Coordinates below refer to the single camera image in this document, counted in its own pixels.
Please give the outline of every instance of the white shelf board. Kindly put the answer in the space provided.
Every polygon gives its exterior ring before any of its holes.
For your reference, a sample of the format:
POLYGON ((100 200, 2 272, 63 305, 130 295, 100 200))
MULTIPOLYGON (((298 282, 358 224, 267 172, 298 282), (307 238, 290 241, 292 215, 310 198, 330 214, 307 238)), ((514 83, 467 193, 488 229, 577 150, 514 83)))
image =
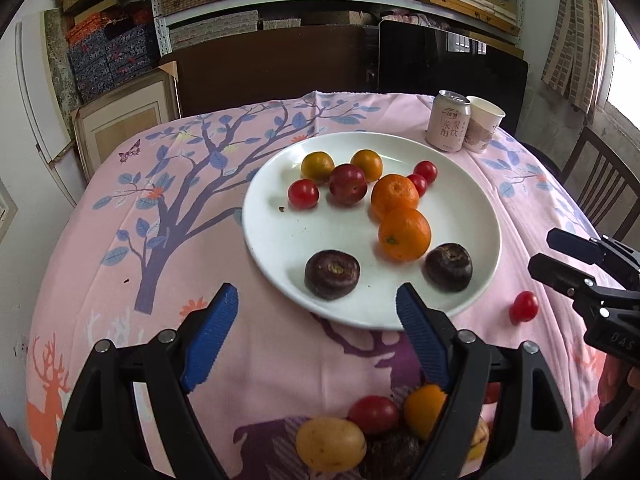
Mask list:
MULTIPOLYGON (((173 14, 169 14, 164 16, 164 22, 167 27, 175 26, 181 22, 185 22, 187 20, 193 20, 194 18, 198 18, 200 16, 204 16, 205 14, 210 14, 212 12, 220 12, 222 10, 231 10, 237 9, 239 7, 251 7, 259 4, 268 4, 273 2, 292 2, 292 1, 300 1, 300 0, 219 0, 216 2, 211 2, 209 4, 204 4, 198 7, 193 7, 193 9, 181 10, 179 12, 174 12, 173 14)), ((470 27, 475 27, 480 30, 484 30, 494 36, 498 36, 499 38, 503 38, 507 41, 515 41, 516 37, 508 34, 499 28, 494 27, 493 25, 489 25, 481 20, 477 20, 472 18, 471 16, 467 16, 466 14, 462 14, 461 12, 457 12, 455 10, 450 10, 445 7, 436 6, 433 4, 424 4, 422 2, 417 2, 415 0, 338 0, 338 1, 348 1, 348 2, 365 2, 370 4, 380 4, 389 7, 401 7, 402 9, 410 9, 417 10, 418 12, 423 12, 425 14, 435 14, 436 16, 441 16, 443 18, 449 18, 450 20, 455 20, 460 23, 464 23, 465 25, 469 25, 470 27)))

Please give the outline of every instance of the can lid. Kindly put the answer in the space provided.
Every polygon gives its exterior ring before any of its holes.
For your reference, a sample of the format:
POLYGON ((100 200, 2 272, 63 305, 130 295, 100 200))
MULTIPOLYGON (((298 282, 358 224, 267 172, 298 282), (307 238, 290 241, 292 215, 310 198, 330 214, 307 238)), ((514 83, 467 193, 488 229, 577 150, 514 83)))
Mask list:
POLYGON ((438 92, 438 94, 440 94, 445 99, 448 99, 449 101, 455 102, 456 104, 460 104, 460 105, 470 105, 471 104, 471 101, 469 99, 467 99, 463 95, 456 94, 455 92, 452 92, 451 90, 440 90, 438 92))

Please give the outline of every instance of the curtain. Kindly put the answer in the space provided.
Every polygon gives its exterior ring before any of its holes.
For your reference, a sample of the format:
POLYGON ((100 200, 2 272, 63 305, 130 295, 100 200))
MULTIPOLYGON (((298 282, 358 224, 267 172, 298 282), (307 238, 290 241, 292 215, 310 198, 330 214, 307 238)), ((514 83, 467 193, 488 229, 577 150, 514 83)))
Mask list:
POLYGON ((604 61, 600 8, 598 0, 560 0, 542 74, 542 81, 587 115, 593 113, 604 61))

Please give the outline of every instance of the plate rim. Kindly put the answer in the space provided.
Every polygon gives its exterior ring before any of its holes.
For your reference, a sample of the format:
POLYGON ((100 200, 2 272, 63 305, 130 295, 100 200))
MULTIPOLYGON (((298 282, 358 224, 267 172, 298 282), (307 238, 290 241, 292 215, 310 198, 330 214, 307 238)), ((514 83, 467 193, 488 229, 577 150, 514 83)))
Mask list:
POLYGON ((254 248, 252 247, 252 245, 249 243, 249 240, 247 239, 246 225, 245 225, 246 215, 244 214, 244 206, 245 206, 245 204, 247 202, 247 199, 249 198, 249 192, 251 190, 251 187, 254 184, 255 179, 258 177, 258 175, 262 171, 262 168, 265 168, 270 164, 274 164, 274 162, 280 156, 282 156, 285 152, 287 152, 289 150, 292 150, 294 148, 298 148, 301 144, 303 144, 303 143, 305 143, 307 141, 315 140, 315 139, 318 139, 320 137, 326 138, 326 137, 330 137, 330 136, 341 136, 341 135, 348 135, 348 134, 368 134, 368 135, 376 135, 376 136, 382 136, 382 137, 391 137, 393 139, 400 139, 400 140, 405 141, 405 142, 410 142, 410 143, 413 143, 413 144, 417 144, 418 146, 420 146, 422 148, 426 148, 427 150, 430 150, 432 152, 436 152, 436 153, 438 153, 438 155, 445 157, 449 162, 451 162, 453 165, 456 165, 459 170, 461 170, 463 173, 465 173, 466 176, 468 176, 469 179, 471 179, 471 181, 473 182, 473 184, 478 188, 478 192, 481 193, 483 199, 486 200, 486 202, 490 206, 493 218, 495 219, 495 226, 497 227, 498 251, 497 251, 497 255, 496 255, 496 263, 495 263, 495 266, 492 269, 488 279, 486 280, 486 283, 484 284, 484 286, 481 287, 475 294, 473 294, 469 298, 469 300, 466 302, 466 306, 459 305, 459 306, 457 306, 455 308, 452 308, 448 312, 445 312, 445 311, 441 311, 441 312, 444 312, 447 315, 447 317, 449 317, 449 319, 451 319, 452 317, 456 316, 457 314, 460 314, 460 313, 464 312, 465 310, 469 309, 480 298, 480 296, 482 296, 486 292, 486 290, 491 285, 492 281, 494 280, 495 273, 497 272, 498 266, 500 265, 500 260, 502 258, 502 228, 500 227, 500 220, 498 219, 498 216, 497 216, 496 211, 494 209, 494 205, 491 203, 491 201, 489 200, 489 197, 486 195, 486 193, 484 192, 482 187, 480 187, 480 185, 472 177, 472 175, 469 174, 468 171, 465 170, 465 168, 462 168, 462 166, 460 166, 455 161, 453 161, 450 158, 448 158, 445 153, 442 153, 439 150, 436 150, 436 149, 432 148, 431 146, 428 146, 428 145, 426 145, 426 144, 424 144, 422 142, 418 142, 417 140, 408 139, 407 137, 402 137, 402 136, 395 135, 395 134, 384 134, 384 133, 381 133, 381 132, 370 132, 369 130, 359 130, 359 131, 332 132, 332 133, 327 133, 327 134, 321 134, 319 136, 313 136, 313 137, 310 137, 308 139, 301 140, 300 142, 296 142, 295 144, 287 146, 286 148, 283 148, 281 151, 275 153, 269 160, 267 160, 267 162, 265 162, 258 169, 258 171, 254 175, 254 177, 249 182, 249 186, 247 187, 247 190, 246 190, 246 192, 244 194, 244 200, 242 201, 242 234, 244 236, 244 244, 247 247, 247 250, 249 251, 249 254, 251 254, 251 257, 252 257, 253 261, 255 262, 256 266, 260 269, 260 272, 262 273, 262 275, 265 277, 265 279, 267 279, 267 281, 270 283, 271 286, 273 286, 277 291, 279 291, 281 294, 283 294, 284 296, 289 298, 289 300, 293 301, 296 304, 296 306, 298 306, 300 308, 304 308, 305 310, 311 312, 312 314, 315 314, 316 316, 322 317, 323 319, 327 319, 327 320, 330 320, 330 321, 335 321, 335 322, 340 323, 342 325, 352 326, 354 328, 358 328, 358 329, 361 329, 361 330, 377 330, 377 331, 385 331, 385 332, 389 332, 389 331, 404 332, 404 327, 402 327, 402 324, 400 324, 399 328, 390 328, 388 326, 372 325, 371 323, 364 323, 364 322, 358 322, 358 321, 346 321, 343 318, 340 318, 340 317, 337 317, 334 314, 331 314, 330 312, 326 311, 325 309, 319 308, 317 305, 315 305, 313 303, 312 303, 312 306, 309 306, 308 304, 301 304, 299 302, 298 298, 293 297, 291 294, 289 294, 285 290, 282 290, 279 286, 276 286, 273 283, 273 280, 271 279, 270 274, 266 272, 266 270, 264 269, 264 266, 260 262, 260 259, 256 257, 256 255, 254 253, 254 248))

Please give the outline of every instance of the tablecloth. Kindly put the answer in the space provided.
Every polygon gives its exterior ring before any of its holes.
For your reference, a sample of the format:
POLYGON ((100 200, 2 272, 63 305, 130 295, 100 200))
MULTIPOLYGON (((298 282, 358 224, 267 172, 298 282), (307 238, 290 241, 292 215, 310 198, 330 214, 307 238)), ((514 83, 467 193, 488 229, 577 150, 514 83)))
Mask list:
MULTIPOLYGON (((214 82, 211 91, 220 91, 214 82)), ((207 381, 189 396, 202 429, 230 478, 325 478, 313 476, 295 453, 300 424, 310 416, 346 416, 365 395, 401 402, 420 382, 419 364, 404 333, 329 322, 271 286, 246 250, 242 200, 270 156, 309 137, 367 130, 422 141, 431 102, 407 94, 312 92, 180 119, 121 145, 64 229, 34 313, 28 422, 40 467, 50 472, 64 407, 96 341, 146 342, 180 325, 229 282, 239 291, 238 317, 207 381)), ((570 301, 530 279, 526 267, 533 254, 552 254, 545 237, 553 227, 596 233, 566 191, 504 131, 482 154, 449 156, 489 197, 503 238, 491 285, 453 322, 491 344, 540 345, 586 474, 609 447, 593 426, 604 356, 582 341, 584 323, 570 301), (523 290, 535 292, 540 314, 513 326, 508 307, 523 290)), ((589 272, 611 284, 599 270, 589 272)), ((159 470, 170 472, 148 396, 137 389, 150 454, 159 470)))

